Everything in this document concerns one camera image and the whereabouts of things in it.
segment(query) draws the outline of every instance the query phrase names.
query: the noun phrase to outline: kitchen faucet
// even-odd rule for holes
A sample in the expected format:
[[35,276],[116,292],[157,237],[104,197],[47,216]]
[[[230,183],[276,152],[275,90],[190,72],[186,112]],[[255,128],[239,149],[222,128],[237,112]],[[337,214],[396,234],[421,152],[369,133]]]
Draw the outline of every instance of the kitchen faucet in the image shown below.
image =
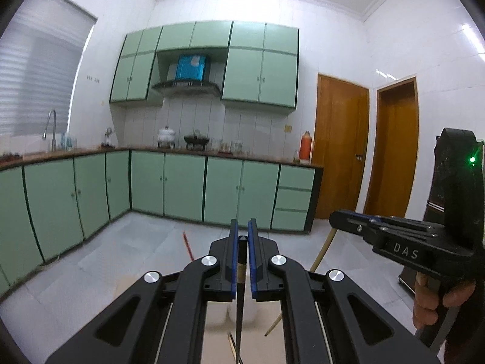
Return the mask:
[[44,134],[42,134],[42,139],[45,141],[45,139],[47,138],[47,127],[49,126],[50,115],[52,115],[53,112],[54,112],[54,127],[52,130],[52,142],[50,144],[51,152],[56,150],[56,121],[57,121],[56,110],[51,110],[49,112],[49,116],[47,117],[47,124],[45,125]]

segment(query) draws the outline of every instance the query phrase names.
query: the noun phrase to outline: red thermos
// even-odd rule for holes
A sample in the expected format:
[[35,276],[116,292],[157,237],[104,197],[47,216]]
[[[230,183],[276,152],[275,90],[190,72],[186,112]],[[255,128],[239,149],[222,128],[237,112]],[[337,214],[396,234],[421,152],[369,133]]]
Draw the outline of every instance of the red thermos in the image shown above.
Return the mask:
[[308,131],[302,136],[302,142],[300,144],[300,160],[310,161],[310,151],[311,151],[311,135]]

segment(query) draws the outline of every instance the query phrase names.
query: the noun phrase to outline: human hand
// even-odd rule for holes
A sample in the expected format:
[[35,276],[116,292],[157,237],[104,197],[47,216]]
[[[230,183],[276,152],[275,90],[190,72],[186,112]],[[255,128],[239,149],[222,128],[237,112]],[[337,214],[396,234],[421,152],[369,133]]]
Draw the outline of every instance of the human hand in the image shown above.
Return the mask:
[[[414,285],[413,324],[417,329],[432,326],[438,321],[436,308],[440,303],[437,293],[428,289],[428,276],[418,272]],[[443,306],[446,308],[459,307],[467,301],[475,291],[475,281],[463,281],[443,296]]]

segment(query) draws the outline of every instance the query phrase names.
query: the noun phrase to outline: countertop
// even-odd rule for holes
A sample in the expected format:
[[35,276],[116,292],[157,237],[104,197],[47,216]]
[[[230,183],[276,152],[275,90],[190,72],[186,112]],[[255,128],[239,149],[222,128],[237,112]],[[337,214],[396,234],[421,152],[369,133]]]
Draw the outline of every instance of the countertop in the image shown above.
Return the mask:
[[24,154],[21,158],[0,162],[0,171],[9,168],[18,167],[21,165],[28,165],[34,163],[42,163],[44,161],[62,160],[69,159],[77,156],[88,156],[98,153],[116,152],[123,150],[144,150],[150,152],[161,152],[161,153],[176,153],[185,155],[197,155],[197,156],[211,156],[211,157],[222,157],[226,159],[237,159],[237,160],[250,160],[250,161],[263,161],[266,163],[277,163],[285,165],[294,165],[309,168],[322,168],[322,166],[316,164],[300,164],[294,163],[293,160],[277,158],[272,156],[258,156],[258,155],[231,155],[226,153],[218,153],[216,151],[194,151],[187,149],[160,149],[156,147],[116,147],[116,148],[78,148],[71,151],[59,150],[55,152],[37,152],[31,154]]

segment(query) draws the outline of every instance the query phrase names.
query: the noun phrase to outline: window blind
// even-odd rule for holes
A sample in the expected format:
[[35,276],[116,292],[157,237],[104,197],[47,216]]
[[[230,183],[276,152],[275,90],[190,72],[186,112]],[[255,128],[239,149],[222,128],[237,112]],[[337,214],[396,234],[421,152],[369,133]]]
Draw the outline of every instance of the window blind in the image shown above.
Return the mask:
[[71,96],[96,19],[67,0],[25,0],[0,38],[0,135],[41,134],[51,109],[67,130]]

